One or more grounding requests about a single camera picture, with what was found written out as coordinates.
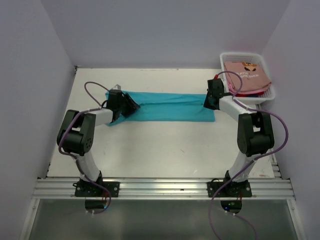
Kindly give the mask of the turquoise t shirt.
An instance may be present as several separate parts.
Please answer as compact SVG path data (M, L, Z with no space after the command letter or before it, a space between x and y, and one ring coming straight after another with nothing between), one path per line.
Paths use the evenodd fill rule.
M214 122L214 111L203 107L206 95L194 93L134 92L129 96L140 106L128 117L120 116L121 122Z

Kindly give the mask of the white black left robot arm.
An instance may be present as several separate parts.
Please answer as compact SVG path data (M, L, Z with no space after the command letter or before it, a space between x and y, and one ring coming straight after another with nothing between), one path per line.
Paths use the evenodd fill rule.
M70 156L75 161L80 173L77 189L95 197L108 191L91 153L95 128L112 124L119 117L128 118L140 108L128 93L114 89L109 91L107 99L97 108L66 111L57 135L57 146L60 154Z

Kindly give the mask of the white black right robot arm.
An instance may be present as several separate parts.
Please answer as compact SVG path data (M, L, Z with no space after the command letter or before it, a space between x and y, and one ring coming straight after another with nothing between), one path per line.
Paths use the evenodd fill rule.
M223 180L223 192L235 196L246 188L248 176L256 164L255 158L274 147L275 140L268 113L250 110L247 105L237 102L231 93L225 92L223 81L214 78L207 81L204 108L220 110L237 122L236 142L239 153Z

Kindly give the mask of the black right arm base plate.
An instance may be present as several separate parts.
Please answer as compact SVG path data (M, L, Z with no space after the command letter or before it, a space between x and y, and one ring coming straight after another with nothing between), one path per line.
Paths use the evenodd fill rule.
M206 183L208 197L212 198L215 192L224 184L222 181L214 178ZM251 198L253 196L251 185L248 180L243 182L231 182L223 189L221 189L216 197L217 198Z

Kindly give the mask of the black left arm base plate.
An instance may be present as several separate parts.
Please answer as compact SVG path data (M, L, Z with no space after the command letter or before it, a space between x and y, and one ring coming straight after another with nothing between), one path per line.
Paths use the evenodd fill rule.
M118 197L120 190L120 183L118 181L102 181L96 182L96 184L107 189L112 198ZM94 198L106 196L106 191L101 187L82 179L73 183L72 186L75 187L75 197Z

